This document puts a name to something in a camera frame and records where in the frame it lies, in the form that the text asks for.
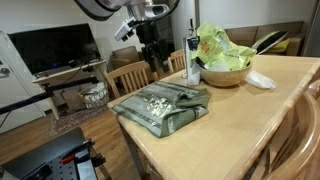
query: green cushion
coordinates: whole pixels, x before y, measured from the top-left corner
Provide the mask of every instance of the green cushion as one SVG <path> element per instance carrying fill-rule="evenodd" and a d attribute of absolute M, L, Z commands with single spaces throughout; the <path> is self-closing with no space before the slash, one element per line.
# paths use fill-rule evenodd
<path fill-rule="evenodd" d="M 252 48 L 257 50 L 257 54 L 262 54 L 282 41 L 287 34 L 286 31 L 271 32 L 259 39 Z"/>
<path fill-rule="evenodd" d="M 278 44 L 276 44 L 275 46 L 270 48 L 267 52 L 270 52 L 270 53 L 283 53 L 283 52 L 286 52 L 289 43 L 290 43 L 290 38 L 279 42 Z"/>

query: green cloth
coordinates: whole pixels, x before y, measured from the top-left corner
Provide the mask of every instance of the green cloth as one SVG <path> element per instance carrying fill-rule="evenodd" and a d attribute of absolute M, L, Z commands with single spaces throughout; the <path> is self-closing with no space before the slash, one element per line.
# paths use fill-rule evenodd
<path fill-rule="evenodd" d="M 208 101 L 206 89 L 158 81 L 112 109 L 161 138 L 207 114 Z"/>

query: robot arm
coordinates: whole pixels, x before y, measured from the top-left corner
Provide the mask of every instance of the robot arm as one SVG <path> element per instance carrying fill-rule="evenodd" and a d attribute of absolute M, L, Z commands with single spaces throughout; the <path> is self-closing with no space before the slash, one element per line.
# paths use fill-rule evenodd
<path fill-rule="evenodd" d="M 78 6 L 89 17 L 97 21 L 108 20 L 114 12 L 126 6 L 130 19 L 125 20 L 115 34 L 115 39 L 126 41 L 131 37 L 133 29 L 139 24 L 157 21 L 175 10 L 179 4 L 176 0 L 171 10 L 165 4 L 153 4 L 152 0 L 75 0 Z"/>

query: tv screen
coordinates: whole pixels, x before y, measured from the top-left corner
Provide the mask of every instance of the tv screen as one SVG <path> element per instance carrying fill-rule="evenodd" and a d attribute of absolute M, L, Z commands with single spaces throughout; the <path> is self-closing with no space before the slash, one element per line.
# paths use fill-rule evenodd
<path fill-rule="evenodd" d="M 100 59 L 89 24 L 39 29 L 8 36 L 33 75 Z"/>

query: cabinet door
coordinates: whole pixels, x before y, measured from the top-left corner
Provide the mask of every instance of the cabinet door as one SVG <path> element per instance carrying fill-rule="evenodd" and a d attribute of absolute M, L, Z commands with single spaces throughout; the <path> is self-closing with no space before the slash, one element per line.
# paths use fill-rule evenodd
<path fill-rule="evenodd" d="M 3 32 L 0 32 L 0 54 L 3 56 L 7 65 L 13 69 L 20 83 L 30 96 L 34 96 L 43 92 L 37 83 L 31 82 L 34 77 L 28 70 L 22 58 L 19 56 L 19 53 L 10 41 L 10 38 L 6 33 Z M 44 111 L 50 109 L 50 106 L 46 100 L 37 102 L 36 106 L 42 111 L 43 116 L 45 116 Z"/>
<path fill-rule="evenodd" d="M 30 98 L 27 91 L 18 80 L 15 72 L 12 71 L 4 57 L 0 54 L 0 107 L 27 98 Z M 0 115 L 0 124 L 3 122 L 6 114 Z M 34 104 L 13 110 L 0 128 L 0 134 L 39 117 L 42 117 L 42 114 Z"/>

